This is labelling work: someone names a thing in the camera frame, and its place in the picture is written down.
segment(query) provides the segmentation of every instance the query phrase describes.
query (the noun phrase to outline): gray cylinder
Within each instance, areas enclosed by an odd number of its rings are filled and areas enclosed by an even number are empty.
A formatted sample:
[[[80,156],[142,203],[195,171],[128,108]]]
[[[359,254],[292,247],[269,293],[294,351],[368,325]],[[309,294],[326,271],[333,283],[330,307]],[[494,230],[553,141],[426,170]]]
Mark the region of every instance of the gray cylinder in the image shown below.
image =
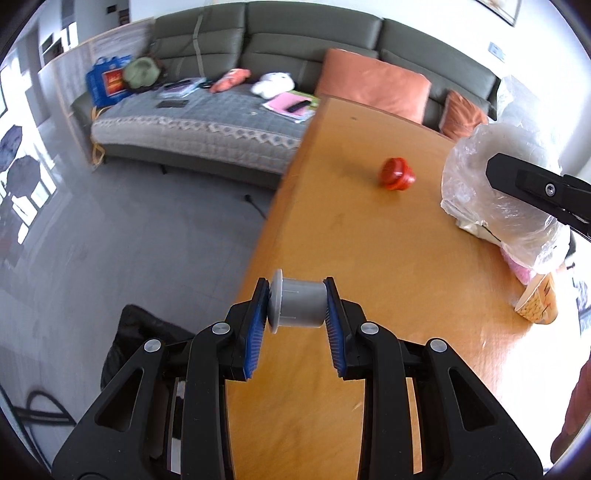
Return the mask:
[[[269,299],[269,325],[277,333],[279,326],[319,328],[324,323],[328,299],[323,282],[283,278],[275,272]]]

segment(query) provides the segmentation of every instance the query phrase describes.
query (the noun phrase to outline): lace trim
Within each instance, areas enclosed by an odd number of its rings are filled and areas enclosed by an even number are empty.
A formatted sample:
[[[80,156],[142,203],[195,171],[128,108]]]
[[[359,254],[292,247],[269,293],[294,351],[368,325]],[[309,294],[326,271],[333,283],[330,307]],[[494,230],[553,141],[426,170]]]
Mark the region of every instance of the lace trim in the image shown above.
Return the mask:
[[[126,116],[120,118],[99,118],[94,123],[94,127],[117,128],[125,124],[134,125],[158,125],[159,127],[191,130],[208,131],[211,133],[222,134],[226,137],[234,137],[237,140],[245,138],[247,140],[256,140],[259,143],[268,143],[274,147],[284,147],[288,150],[294,150],[301,144],[298,138],[288,137],[287,135],[265,132],[244,127],[235,127],[233,125],[217,124],[202,120],[191,120],[181,118],[168,118],[165,116]]]

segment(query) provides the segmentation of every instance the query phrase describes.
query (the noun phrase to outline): orange pillow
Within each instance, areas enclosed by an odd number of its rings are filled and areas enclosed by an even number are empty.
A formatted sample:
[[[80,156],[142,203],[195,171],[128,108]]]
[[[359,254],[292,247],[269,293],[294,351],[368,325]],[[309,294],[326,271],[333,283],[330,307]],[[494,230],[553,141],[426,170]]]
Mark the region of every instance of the orange pillow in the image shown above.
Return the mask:
[[[331,48],[315,96],[332,95],[423,123],[431,82],[396,65]]]
[[[472,135],[474,129],[480,125],[488,125],[486,113],[474,103],[453,90],[447,94],[445,110],[441,122],[440,132],[454,141]]]

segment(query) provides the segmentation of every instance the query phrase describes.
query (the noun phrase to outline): white plush toy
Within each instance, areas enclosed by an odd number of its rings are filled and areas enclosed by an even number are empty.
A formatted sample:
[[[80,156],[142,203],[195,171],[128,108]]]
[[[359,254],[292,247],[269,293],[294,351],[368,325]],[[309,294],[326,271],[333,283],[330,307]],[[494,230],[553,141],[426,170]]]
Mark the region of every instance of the white plush toy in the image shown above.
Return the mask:
[[[280,93],[289,92],[294,88],[296,88],[296,84],[289,73],[267,73],[252,86],[251,92],[265,100],[270,100]]]

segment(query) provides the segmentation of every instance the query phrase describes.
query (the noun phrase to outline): sofa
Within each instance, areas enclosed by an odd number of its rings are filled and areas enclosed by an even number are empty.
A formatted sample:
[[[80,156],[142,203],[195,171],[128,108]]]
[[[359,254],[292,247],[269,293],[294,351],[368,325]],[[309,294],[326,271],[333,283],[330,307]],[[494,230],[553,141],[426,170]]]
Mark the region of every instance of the sofa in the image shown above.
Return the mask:
[[[245,68],[256,81],[288,72],[296,89],[314,93],[329,48],[380,59],[427,77],[432,86],[423,125],[438,130],[449,90],[496,117],[500,84],[490,70],[453,47],[394,20],[327,5],[254,1],[212,5],[155,19],[149,54],[167,70],[167,81],[218,79]],[[277,186],[307,124],[296,125],[260,107],[248,85],[211,94],[198,90],[184,109],[156,109],[155,92],[125,99],[92,124],[88,94],[72,110],[106,150],[123,157]]]

